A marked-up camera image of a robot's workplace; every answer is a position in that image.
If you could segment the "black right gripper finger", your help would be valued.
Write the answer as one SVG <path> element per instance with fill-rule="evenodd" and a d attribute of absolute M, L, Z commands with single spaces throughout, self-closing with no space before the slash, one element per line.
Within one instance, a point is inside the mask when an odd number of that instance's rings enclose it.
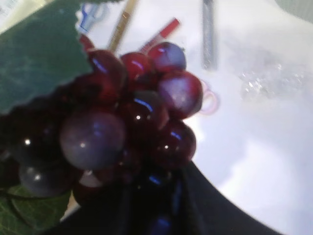
<path fill-rule="evenodd" d="M 226 199 L 193 162 L 181 171 L 184 235 L 278 235 Z"/>

